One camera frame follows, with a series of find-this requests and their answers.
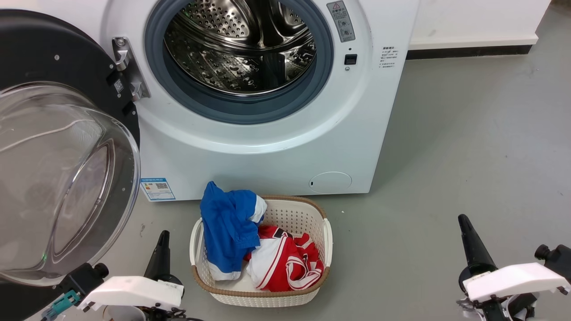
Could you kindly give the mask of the white front-load washing machine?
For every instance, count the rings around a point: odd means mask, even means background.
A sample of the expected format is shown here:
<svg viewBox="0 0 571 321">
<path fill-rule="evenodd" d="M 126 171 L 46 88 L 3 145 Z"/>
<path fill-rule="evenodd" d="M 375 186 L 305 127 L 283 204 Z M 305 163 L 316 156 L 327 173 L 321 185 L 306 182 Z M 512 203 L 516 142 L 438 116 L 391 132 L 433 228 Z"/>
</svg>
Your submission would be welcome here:
<svg viewBox="0 0 571 321">
<path fill-rule="evenodd" d="M 114 37 L 131 43 L 150 98 L 134 101 L 140 130 L 141 178 L 164 177 L 176 201 L 202 199 L 209 181 L 221 189 L 317 195 L 314 176 L 343 172 L 348 193 L 371 189 L 410 44 L 420 0 L 342 0 L 355 40 L 341 42 L 327 4 L 313 0 L 334 39 L 326 86 L 306 107 L 273 122 L 240 125 L 200 116 L 176 102 L 155 79 L 145 54 L 145 28 L 159 0 L 0 0 L 0 8 L 53 16 L 85 32 L 115 61 Z M 380 69 L 384 46 L 399 50 Z M 344 65 L 346 54 L 357 64 Z"/>
</svg>

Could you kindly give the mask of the round white filter cover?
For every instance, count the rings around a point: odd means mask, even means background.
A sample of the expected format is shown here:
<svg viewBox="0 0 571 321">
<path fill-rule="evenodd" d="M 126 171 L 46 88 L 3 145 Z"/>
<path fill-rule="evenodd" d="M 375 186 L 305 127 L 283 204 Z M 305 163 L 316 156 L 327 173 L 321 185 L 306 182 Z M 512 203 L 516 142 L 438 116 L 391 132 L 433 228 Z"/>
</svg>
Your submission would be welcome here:
<svg viewBox="0 0 571 321">
<path fill-rule="evenodd" d="M 345 194 L 352 184 L 352 178 L 343 172 L 324 172 L 309 181 L 309 187 L 317 194 Z"/>
</svg>

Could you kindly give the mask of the small printed text sticker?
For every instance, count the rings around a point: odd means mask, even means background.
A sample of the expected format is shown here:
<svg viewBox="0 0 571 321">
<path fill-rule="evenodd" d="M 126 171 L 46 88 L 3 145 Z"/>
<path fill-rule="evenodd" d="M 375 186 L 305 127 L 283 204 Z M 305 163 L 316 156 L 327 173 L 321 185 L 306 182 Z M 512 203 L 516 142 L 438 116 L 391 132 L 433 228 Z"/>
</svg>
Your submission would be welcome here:
<svg viewBox="0 0 571 321">
<path fill-rule="evenodd" d="M 380 69 L 394 68 L 398 62 L 399 50 L 394 46 L 384 46 L 381 50 L 378 67 Z"/>
</svg>

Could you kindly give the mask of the black baseboard strip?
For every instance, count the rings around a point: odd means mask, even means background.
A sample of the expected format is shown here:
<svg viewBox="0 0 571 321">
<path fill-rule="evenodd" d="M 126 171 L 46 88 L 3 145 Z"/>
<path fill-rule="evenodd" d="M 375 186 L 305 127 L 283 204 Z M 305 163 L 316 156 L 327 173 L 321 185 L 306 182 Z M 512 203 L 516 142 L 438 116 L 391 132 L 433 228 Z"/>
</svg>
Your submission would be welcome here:
<svg viewBox="0 0 571 321">
<path fill-rule="evenodd" d="M 532 47 L 533 45 L 493 45 L 486 47 L 410 49 L 406 55 L 406 60 L 527 55 Z"/>
</svg>

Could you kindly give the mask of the blue energy label sticker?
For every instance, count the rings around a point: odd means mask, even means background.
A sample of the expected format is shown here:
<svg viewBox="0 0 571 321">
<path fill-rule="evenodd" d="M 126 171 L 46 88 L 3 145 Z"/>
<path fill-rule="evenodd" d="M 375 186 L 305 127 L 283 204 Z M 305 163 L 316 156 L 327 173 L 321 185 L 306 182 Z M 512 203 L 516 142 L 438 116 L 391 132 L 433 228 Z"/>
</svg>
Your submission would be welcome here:
<svg viewBox="0 0 571 321">
<path fill-rule="evenodd" d="M 175 201 L 176 197 L 164 177 L 143 177 L 140 180 L 141 190 L 150 202 Z"/>
</svg>

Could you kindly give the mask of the steel washer drum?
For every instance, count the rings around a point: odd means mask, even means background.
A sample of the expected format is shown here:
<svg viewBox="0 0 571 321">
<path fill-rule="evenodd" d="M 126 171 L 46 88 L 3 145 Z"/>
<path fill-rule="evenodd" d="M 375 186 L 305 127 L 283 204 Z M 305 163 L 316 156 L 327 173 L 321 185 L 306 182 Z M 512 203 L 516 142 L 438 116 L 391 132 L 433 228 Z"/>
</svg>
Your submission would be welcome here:
<svg viewBox="0 0 571 321">
<path fill-rule="evenodd" d="M 239 97 L 291 85 L 317 51 L 302 18 L 278 0 L 193 0 L 172 18 L 164 41 L 188 77 Z"/>
</svg>

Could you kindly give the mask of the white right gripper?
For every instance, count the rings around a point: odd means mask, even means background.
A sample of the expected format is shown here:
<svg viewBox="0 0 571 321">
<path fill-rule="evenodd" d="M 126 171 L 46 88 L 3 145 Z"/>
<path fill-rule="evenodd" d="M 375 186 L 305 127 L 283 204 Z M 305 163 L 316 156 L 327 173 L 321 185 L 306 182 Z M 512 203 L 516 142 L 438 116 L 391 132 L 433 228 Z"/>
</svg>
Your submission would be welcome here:
<svg viewBox="0 0 571 321">
<path fill-rule="evenodd" d="M 465 214 L 458 216 L 467 266 L 459 274 L 470 301 L 483 303 L 494 297 L 551 291 L 571 291 L 566 278 L 539 263 L 524 263 L 497 269 L 491 255 Z"/>
</svg>

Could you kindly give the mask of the red and white garment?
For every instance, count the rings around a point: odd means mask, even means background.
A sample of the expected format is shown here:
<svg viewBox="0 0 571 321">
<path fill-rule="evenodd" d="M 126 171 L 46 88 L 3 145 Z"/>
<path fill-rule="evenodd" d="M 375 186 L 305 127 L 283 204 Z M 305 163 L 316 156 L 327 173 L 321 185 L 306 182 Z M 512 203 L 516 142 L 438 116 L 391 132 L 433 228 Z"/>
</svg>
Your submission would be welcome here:
<svg viewBox="0 0 571 321">
<path fill-rule="evenodd" d="M 296 236 L 277 226 L 261 226 L 258 236 L 260 245 L 244 258 L 255 288 L 301 291 L 321 279 L 325 266 L 309 234 Z"/>
</svg>

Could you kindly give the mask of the blue garment with white trim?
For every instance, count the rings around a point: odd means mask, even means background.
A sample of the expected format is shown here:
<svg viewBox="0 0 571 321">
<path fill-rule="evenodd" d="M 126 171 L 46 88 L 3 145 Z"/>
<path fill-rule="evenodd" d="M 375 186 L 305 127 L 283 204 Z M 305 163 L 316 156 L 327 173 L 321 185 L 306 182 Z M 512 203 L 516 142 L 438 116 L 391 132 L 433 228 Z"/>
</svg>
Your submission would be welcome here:
<svg viewBox="0 0 571 321">
<path fill-rule="evenodd" d="M 240 278 L 244 258 L 260 245 L 266 201 L 253 191 L 225 192 L 209 181 L 200 202 L 208 268 L 216 281 Z"/>
</svg>

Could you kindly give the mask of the metal door hinge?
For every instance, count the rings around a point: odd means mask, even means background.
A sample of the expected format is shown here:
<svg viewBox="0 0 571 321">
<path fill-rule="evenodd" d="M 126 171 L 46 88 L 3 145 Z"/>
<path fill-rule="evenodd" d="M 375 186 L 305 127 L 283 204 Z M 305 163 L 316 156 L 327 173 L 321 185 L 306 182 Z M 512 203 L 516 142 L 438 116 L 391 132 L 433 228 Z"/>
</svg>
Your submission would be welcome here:
<svg viewBox="0 0 571 321">
<path fill-rule="evenodd" d="M 112 39 L 112 48 L 117 70 L 125 76 L 131 91 L 132 100 L 138 101 L 150 98 L 151 94 L 148 85 L 128 38 L 114 37 Z"/>
</svg>

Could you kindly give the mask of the beige plastic laundry basket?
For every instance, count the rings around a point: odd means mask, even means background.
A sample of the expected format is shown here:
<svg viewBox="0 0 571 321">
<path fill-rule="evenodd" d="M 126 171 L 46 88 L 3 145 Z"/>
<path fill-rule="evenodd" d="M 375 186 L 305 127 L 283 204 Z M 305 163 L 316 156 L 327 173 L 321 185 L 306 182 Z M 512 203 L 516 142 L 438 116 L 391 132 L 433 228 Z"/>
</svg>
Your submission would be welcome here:
<svg viewBox="0 0 571 321">
<path fill-rule="evenodd" d="M 293 236 L 307 233 L 316 244 L 319 258 L 324 264 L 320 280 L 301 291 L 269 292 L 257 290 L 245 272 L 239 280 L 215 281 L 207 266 L 202 218 L 194 224 L 190 238 L 189 257 L 191 272 L 197 284 L 216 300 L 227 305 L 250 308 L 286 308 L 305 305 L 312 301 L 326 281 L 334 249 L 333 233 L 326 212 L 314 201 L 302 197 L 267 195 L 268 205 L 263 224 L 283 228 Z"/>
</svg>

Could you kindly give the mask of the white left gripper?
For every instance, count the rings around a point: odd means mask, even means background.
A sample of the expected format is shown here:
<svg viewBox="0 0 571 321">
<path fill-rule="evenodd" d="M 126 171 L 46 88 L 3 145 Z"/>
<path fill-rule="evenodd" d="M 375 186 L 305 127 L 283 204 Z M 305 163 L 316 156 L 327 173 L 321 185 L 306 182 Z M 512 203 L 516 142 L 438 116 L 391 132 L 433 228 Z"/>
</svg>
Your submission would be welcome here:
<svg viewBox="0 0 571 321">
<path fill-rule="evenodd" d="M 170 232 L 162 231 L 143 276 L 113 276 L 88 293 L 78 309 L 97 310 L 102 305 L 179 308 L 184 286 L 173 282 L 170 270 Z"/>
</svg>

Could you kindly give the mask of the black round glass washer door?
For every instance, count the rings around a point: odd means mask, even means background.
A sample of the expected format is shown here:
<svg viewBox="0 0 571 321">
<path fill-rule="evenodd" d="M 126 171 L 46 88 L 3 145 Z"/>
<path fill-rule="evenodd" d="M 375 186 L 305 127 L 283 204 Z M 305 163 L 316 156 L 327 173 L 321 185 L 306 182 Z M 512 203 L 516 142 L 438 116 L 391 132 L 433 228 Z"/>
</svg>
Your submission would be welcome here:
<svg viewBox="0 0 571 321">
<path fill-rule="evenodd" d="M 129 85 L 94 39 L 0 8 L 0 321 L 26 321 L 110 250 L 137 199 L 139 145 Z"/>
</svg>

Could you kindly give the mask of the grey warning sticker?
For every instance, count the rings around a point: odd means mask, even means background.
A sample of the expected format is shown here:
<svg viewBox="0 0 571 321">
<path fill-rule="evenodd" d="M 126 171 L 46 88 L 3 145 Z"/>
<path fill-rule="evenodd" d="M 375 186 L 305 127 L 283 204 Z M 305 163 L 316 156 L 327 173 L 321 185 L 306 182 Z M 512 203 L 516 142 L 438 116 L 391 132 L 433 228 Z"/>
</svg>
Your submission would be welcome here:
<svg viewBox="0 0 571 321">
<path fill-rule="evenodd" d="M 354 41 L 356 38 L 355 31 L 345 3 L 342 0 L 330 2 L 327 4 L 327 9 L 335 22 L 340 41 Z"/>
</svg>

